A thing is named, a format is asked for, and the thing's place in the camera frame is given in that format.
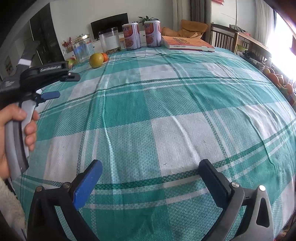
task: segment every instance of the transparent jar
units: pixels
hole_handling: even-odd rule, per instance
[[[99,32],[103,52],[112,54],[121,50],[117,27]]]
[[[94,54],[90,35],[86,34],[74,39],[73,51],[79,63],[89,59],[89,57]]]

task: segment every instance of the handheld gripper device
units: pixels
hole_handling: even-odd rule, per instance
[[[33,41],[25,47],[15,74],[4,78],[0,84],[0,109],[15,103],[27,113],[25,120],[12,120],[5,125],[5,153],[12,180],[29,167],[24,129],[31,121],[35,107],[60,96],[58,91],[44,94],[36,91],[57,81],[80,80],[80,75],[69,72],[67,61],[30,67],[38,45],[39,41]]]

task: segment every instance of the silver bolt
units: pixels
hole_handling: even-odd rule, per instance
[[[236,182],[232,182],[232,183],[231,183],[231,186],[233,186],[234,188],[238,188],[238,187],[239,187],[239,184],[236,183]]]
[[[41,192],[42,191],[42,186],[36,187],[36,192]]]
[[[260,186],[259,186],[259,189],[260,189],[261,191],[263,191],[263,192],[266,190],[266,188],[265,188],[263,185],[260,185]]]
[[[66,183],[63,183],[63,188],[69,188],[69,186],[71,185],[71,183],[69,182],[66,182]]]

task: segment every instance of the television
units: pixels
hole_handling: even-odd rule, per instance
[[[91,29],[94,34],[94,39],[99,38],[99,32],[117,27],[118,32],[123,32],[122,25],[128,23],[128,14],[122,13],[111,17],[103,18],[91,23]]]

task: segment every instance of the hand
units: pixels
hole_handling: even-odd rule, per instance
[[[27,113],[15,104],[10,104],[0,111],[0,177],[2,179],[7,179],[10,176],[4,148],[5,124],[10,120],[22,121],[26,116]],[[29,147],[30,151],[33,151],[35,148],[37,131],[35,121],[38,119],[38,112],[34,111],[31,122],[25,127],[25,144]]]

